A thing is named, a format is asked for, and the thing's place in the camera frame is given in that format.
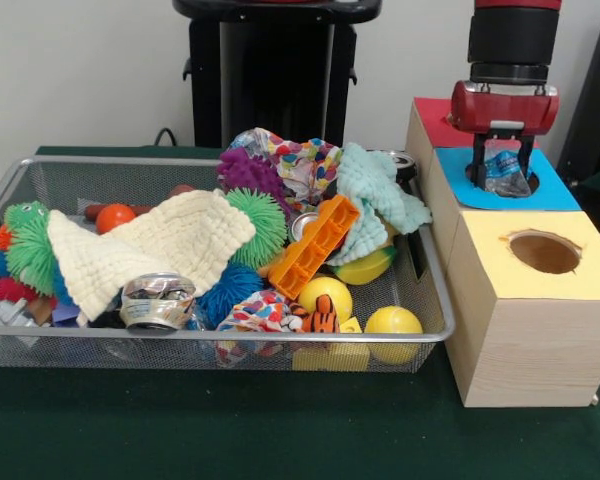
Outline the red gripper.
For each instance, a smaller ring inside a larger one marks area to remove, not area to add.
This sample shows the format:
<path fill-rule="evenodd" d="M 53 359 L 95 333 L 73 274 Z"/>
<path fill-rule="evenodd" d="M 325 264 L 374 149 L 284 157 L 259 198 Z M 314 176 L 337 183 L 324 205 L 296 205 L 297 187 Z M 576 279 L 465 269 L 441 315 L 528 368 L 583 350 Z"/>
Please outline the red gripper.
<path fill-rule="evenodd" d="M 468 175 L 478 188 L 486 186 L 485 143 L 492 130 L 521 133 L 517 159 L 528 178 L 534 137 L 549 132 L 560 106 L 559 91 L 551 85 L 507 85 L 458 81 L 451 97 L 450 122 L 459 131 L 474 135 Z"/>

